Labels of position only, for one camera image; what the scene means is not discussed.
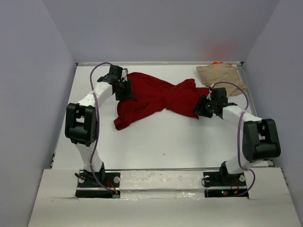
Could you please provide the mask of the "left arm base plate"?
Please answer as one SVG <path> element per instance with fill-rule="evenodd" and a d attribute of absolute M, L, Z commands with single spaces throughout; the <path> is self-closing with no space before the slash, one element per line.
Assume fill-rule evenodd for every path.
<path fill-rule="evenodd" d="M 77 198 L 118 199 L 120 198 L 120 172 L 106 172 L 105 179 L 100 186 L 92 175 L 80 170 L 74 174 L 78 178 L 75 196 Z"/>

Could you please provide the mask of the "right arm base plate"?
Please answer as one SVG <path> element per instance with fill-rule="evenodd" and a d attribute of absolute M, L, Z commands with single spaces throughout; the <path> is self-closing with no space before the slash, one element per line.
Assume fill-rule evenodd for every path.
<path fill-rule="evenodd" d="M 223 179 L 218 171 L 206 171 L 201 184 L 206 198 L 248 197 L 244 173 Z"/>

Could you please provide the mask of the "red t shirt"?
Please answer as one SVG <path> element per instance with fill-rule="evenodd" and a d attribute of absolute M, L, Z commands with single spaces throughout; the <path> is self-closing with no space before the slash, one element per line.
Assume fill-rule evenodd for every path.
<path fill-rule="evenodd" d="M 196 87 L 194 79 L 173 85 L 139 72 L 130 73 L 127 78 L 132 83 L 133 99 L 119 101 L 117 104 L 118 117 L 114 120 L 117 130 L 123 130 L 131 123 L 164 109 L 198 119 L 194 109 L 200 96 L 209 94 L 208 88 Z"/>

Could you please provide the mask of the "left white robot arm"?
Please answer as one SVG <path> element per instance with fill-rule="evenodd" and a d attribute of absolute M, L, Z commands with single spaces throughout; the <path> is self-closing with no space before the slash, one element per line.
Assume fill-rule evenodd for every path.
<path fill-rule="evenodd" d="M 91 91 L 77 103 L 66 107 L 65 137 L 75 145 L 84 163 L 84 181 L 103 187 L 106 172 L 97 151 L 99 139 L 99 108 L 115 96 L 117 101 L 133 98 L 132 82 L 127 78 L 128 69 L 109 62 L 95 66 L 89 75 Z"/>

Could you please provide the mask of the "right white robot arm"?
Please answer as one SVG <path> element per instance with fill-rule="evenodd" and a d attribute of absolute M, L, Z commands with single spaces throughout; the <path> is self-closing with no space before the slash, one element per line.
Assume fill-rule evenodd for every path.
<path fill-rule="evenodd" d="M 210 94 L 200 96 L 194 113 L 207 118 L 214 115 L 237 126 L 237 155 L 224 161 L 218 173 L 222 185 L 230 185 L 236 176 L 256 163 L 281 155 L 281 146 L 273 119 L 262 119 L 228 101 L 225 88 L 210 88 Z"/>

